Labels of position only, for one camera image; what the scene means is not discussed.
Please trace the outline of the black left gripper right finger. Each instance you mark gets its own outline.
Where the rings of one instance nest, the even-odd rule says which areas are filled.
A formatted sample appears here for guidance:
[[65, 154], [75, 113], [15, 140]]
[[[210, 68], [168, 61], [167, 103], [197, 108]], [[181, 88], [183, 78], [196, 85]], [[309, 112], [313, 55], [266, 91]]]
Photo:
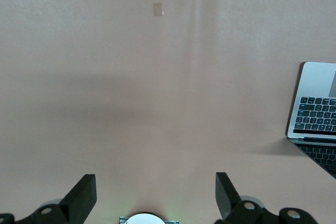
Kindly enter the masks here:
[[277, 215], [271, 213], [257, 198], [239, 195], [225, 172], [216, 173], [215, 199], [222, 217], [216, 223], [316, 222], [312, 215], [298, 208], [282, 208]]

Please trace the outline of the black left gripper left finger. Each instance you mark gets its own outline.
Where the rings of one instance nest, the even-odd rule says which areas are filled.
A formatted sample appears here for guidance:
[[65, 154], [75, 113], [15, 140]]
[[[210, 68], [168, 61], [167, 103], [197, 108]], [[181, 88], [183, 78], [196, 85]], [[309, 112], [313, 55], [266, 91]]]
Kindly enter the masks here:
[[13, 214], [1, 214], [1, 223], [84, 223], [96, 202], [96, 176], [86, 174], [59, 203], [42, 206], [21, 220], [15, 220]]

